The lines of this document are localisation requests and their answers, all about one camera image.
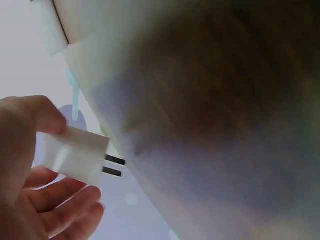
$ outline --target hand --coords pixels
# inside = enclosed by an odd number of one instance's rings
[[[30,171],[36,132],[65,128],[65,118],[46,97],[0,100],[1,239],[87,240],[97,228],[104,213],[98,188],[67,177],[33,190],[58,176],[43,166]]]

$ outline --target white plug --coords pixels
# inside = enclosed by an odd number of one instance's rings
[[[107,137],[71,126],[61,135],[45,134],[44,166],[97,187],[109,140]]]

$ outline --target fingernail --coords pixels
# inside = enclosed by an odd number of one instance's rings
[[[100,203],[100,204],[102,205],[102,207],[103,207],[104,210],[107,209],[106,205],[105,205],[102,201],[98,201],[98,203]]]

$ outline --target metal prong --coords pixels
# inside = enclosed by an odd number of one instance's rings
[[[110,155],[106,154],[104,159],[109,161],[109,162],[115,163],[115,164],[120,164],[120,165],[123,165],[123,166],[126,165],[126,161],[125,160],[117,158],[115,156],[110,156]]]
[[[117,176],[117,177],[121,177],[122,176],[122,173],[120,171],[111,169],[111,168],[106,167],[106,166],[103,167],[102,172],[105,173],[105,174],[111,174],[111,175],[114,175],[114,176]]]

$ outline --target finger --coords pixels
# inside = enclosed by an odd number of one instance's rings
[[[53,182],[57,177],[58,173],[51,171],[44,166],[36,166],[31,168],[30,174],[27,177],[23,188],[24,189],[37,189],[41,188],[49,183]]]
[[[104,207],[96,202],[71,226],[59,235],[52,238],[53,240],[88,240],[97,229],[104,215]]]
[[[59,134],[65,130],[65,117],[46,96],[27,96],[23,98],[23,102],[38,132]]]
[[[63,204],[86,186],[85,183],[66,177],[39,190],[26,192],[37,213],[49,212]]]
[[[95,186],[89,186],[53,211],[41,213],[40,217],[48,235],[52,237],[61,233],[100,198],[100,190]]]
[[[45,96],[7,97],[1,100],[1,107],[38,132],[59,134],[67,125],[65,117]]]

